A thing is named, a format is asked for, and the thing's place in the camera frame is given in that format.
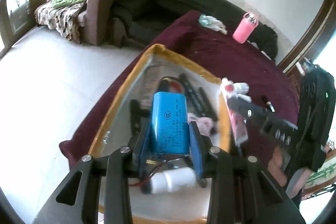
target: pink bottle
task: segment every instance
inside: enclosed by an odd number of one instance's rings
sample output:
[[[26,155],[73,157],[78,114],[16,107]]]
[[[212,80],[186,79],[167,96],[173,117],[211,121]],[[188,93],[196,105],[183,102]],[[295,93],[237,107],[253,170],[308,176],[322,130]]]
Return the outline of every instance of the pink bottle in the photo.
[[[250,12],[246,13],[232,37],[238,43],[243,44],[248,39],[252,31],[258,26],[258,23],[259,20],[256,15],[253,15]]]

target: wooden door frame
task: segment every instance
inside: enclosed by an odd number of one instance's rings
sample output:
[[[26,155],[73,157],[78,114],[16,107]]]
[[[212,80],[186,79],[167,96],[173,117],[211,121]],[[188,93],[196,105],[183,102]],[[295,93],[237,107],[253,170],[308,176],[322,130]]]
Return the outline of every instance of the wooden door frame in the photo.
[[[4,49],[0,51],[0,58],[2,58],[15,43],[11,23],[7,12],[7,1],[0,0],[0,33]]]
[[[310,56],[315,56],[321,52],[334,32],[335,23],[336,0],[324,0],[307,31],[278,64],[278,67],[284,73],[289,72],[306,54],[310,53]]]

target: black tool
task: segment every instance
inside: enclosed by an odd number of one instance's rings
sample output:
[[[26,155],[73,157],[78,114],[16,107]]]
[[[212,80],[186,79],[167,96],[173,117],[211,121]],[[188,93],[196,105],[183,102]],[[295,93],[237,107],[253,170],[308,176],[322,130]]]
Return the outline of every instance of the black tool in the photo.
[[[218,121],[217,114],[215,110],[213,109],[204,89],[201,86],[198,88],[198,93],[203,101],[203,106],[205,108],[206,116],[211,118],[214,122]]]
[[[133,136],[136,136],[141,131],[141,118],[149,118],[150,111],[142,109],[138,100],[132,99],[130,102],[131,112],[131,132]]]
[[[198,93],[194,90],[194,87],[192,86],[192,84],[189,82],[187,76],[182,73],[179,75],[178,79],[185,88],[186,96],[190,98],[191,103],[194,106],[195,114],[198,117],[206,117],[205,107],[203,105],[203,102],[201,98],[199,97]]]
[[[256,158],[233,157],[212,146],[208,137],[200,135],[195,122],[189,124],[189,133],[198,179],[212,178],[207,223],[305,223],[281,186]],[[145,150],[147,134],[143,136],[139,141]],[[128,178],[141,177],[134,161],[135,151],[136,148],[132,151],[124,146],[98,159],[83,156],[52,193],[33,224],[97,224],[103,176],[104,223],[131,224]]]
[[[168,80],[165,79],[161,79],[159,86],[157,88],[157,92],[169,92],[169,87],[170,87],[170,83]]]
[[[274,107],[273,107],[271,101],[267,98],[267,96],[263,95],[261,98],[262,98],[263,102],[266,104],[267,109],[272,111],[272,112],[275,112]]]
[[[333,76],[315,67],[302,79],[297,126],[240,98],[228,99],[227,105],[259,126],[261,133],[278,140],[287,150],[291,159],[284,171],[287,176],[286,188],[298,169],[309,168],[317,172],[324,163],[324,146],[329,137],[335,101]]]

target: maroon blanket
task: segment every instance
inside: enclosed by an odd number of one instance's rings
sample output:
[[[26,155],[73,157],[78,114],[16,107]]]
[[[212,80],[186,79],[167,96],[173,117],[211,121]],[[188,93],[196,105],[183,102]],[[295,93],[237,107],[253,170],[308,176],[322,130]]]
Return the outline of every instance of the maroon blanket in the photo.
[[[199,15],[197,11],[188,12],[156,37],[152,44],[164,44],[166,48],[184,55],[217,77],[227,77],[233,82],[248,83],[250,86],[248,95],[252,97],[254,103],[263,106],[261,96],[266,95],[272,102],[278,117],[296,124],[298,99],[286,75],[275,66],[273,61],[268,60],[249,43],[235,42],[230,30],[228,35],[224,35],[202,27],[198,23]],[[141,54],[103,94],[72,139],[59,144],[63,155],[69,160],[70,168],[88,153],[115,94]],[[270,144],[269,149],[262,149],[264,144],[263,141],[254,140],[251,153],[263,157],[264,163],[267,164],[272,158],[274,146]]]

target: white plastic part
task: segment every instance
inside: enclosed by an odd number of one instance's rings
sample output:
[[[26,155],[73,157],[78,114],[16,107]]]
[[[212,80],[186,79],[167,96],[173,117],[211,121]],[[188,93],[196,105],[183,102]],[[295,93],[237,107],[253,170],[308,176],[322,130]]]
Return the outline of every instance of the white plastic part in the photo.
[[[246,83],[234,83],[233,86],[235,87],[235,92],[237,94],[246,94],[250,90],[249,85]]]
[[[196,185],[196,175],[189,167],[166,170],[151,178],[152,194],[177,192]]]
[[[232,86],[233,91],[230,92],[230,91],[226,90],[225,87],[228,86],[228,85]],[[222,79],[222,83],[220,85],[220,90],[222,91],[225,100],[226,100],[226,98],[231,98],[233,96],[237,96],[237,94],[235,93],[235,87],[234,87],[233,82],[229,81],[227,78]]]
[[[238,94],[237,95],[239,98],[242,98],[243,100],[251,103],[252,102],[252,98],[250,96],[244,95],[244,94]]]

